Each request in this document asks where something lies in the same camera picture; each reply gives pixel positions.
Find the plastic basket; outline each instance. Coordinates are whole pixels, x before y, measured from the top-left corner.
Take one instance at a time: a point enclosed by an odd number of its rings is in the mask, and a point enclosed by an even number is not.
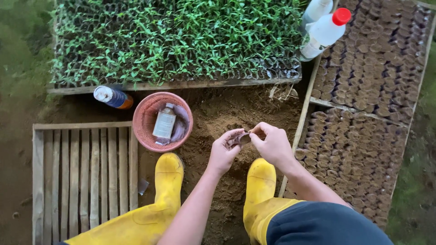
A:
[[[165,146],[156,144],[156,137],[153,136],[154,124],[156,123],[157,113],[165,107],[166,103],[181,105],[189,115],[189,126],[186,135],[179,141],[171,142]],[[192,112],[186,101],[179,96],[169,92],[157,92],[143,99],[135,109],[133,115],[133,131],[138,141],[147,149],[154,152],[168,152],[180,147],[192,132],[194,119]]]

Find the bottle cap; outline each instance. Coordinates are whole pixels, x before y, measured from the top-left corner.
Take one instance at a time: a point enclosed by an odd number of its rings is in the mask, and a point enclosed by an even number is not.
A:
[[[113,90],[106,86],[98,86],[94,90],[94,98],[101,102],[109,102],[113,97]]]
[[[331,20],[337,26],[345,25],[351,19],[351,12],[346,8],[338,8]]]

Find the bottle with label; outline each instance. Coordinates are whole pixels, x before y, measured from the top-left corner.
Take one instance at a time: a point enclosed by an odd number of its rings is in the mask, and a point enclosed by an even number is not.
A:
[[[325,48],[334,44],[345,33],[345,24],[351,19],[351,12],[338,8],[333,14],[322,16],[317,22],[308,24],[309,41],[300,49],[300,61],[310,61]]]
[[[118,109],[129,109],[133,105],[130,95],[106,86],[98,86],[94,90],[94,98]]]
[[[171,139],[176,115],[173,111],[174,105],[167,103],[165,109],[157,114],[156,124],[154,125],[153,135],[163,139]]]
[[[304,11],[300,31],[304,36],[307,33],[306,25],[317,22],[322,16],[329,14],[333,8],[333,0],[312,0]]]

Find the can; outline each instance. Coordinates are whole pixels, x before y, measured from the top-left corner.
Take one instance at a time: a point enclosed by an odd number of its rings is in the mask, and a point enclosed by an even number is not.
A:
[[[118,109],[129,109],[133,105],[130,95],[107,86],[98,86],[94,90],[94,98]]]

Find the rubber boot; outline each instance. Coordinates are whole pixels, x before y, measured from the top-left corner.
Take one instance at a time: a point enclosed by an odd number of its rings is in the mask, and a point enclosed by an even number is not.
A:
[[[276,169],[265,159],[258,158],[247,175],[247,195],[244,205],[244,226],[252,245],[267,245],[266,232],[271,219],[279,212],[301,202],[276,198]]]
[[[155,245],[180,209],[183,163],[174,153],[156,164],[154,204],[109,220],[67,241],[70,245]]]

